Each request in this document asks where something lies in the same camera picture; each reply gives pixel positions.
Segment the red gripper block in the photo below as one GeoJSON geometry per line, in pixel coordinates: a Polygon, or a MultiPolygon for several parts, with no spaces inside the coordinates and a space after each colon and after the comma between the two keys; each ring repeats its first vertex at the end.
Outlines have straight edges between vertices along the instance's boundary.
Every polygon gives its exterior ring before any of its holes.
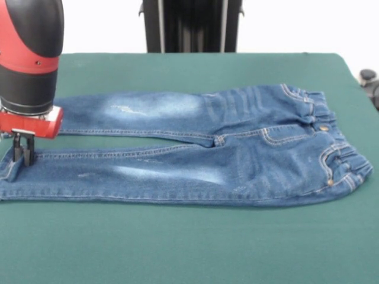
{"type": "Polygon", "coordinates": [[[14,134],[12,159],[17,162],[23,156],[21,134],[27,146],[24,149],[24,164],[34,164],[34,136],[38,138],[55,138],[63,120],[63,109],[54,106],[46,115],[28,116],[1,111],[1,132],[14,134]]]}

